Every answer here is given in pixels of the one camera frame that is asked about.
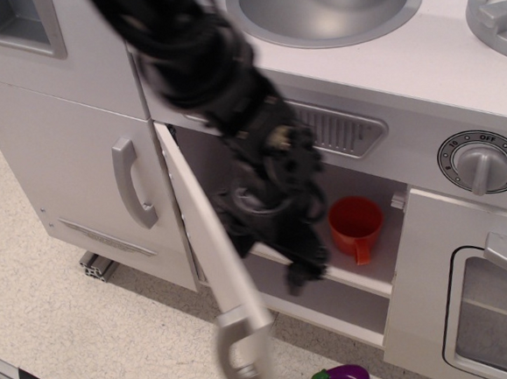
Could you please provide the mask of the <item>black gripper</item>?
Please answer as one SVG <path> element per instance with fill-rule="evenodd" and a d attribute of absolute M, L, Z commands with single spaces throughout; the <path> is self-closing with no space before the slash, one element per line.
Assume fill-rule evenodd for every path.
<path fill-rule="evenodd" d="M 286 284 L 300 295 L 307 282 L 324 277 L 330 257 L 313 225 L 326 213 L 326 198 L 314 183 L 269 208 L 243 187 L 222 189 L 212 197 L 215 211 L 239 256 L 256 243 L 271 247 L 290 264 Z"/>

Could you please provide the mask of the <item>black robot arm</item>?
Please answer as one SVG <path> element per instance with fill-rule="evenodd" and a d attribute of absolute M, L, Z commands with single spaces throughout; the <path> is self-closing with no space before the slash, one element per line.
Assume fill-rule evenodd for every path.
<path fill-rule="evenodd" d="M 253 50 L 215 0 L 91 0 L 134 49 L 144 81 L 169 108 L 219 131 L 233 172 L 212 198 L 238 254 L 261 242 L 289 260 L 297 295 L 325 274 L 313 231 L 326 213 L 313 132 L 253 64 Z"/>

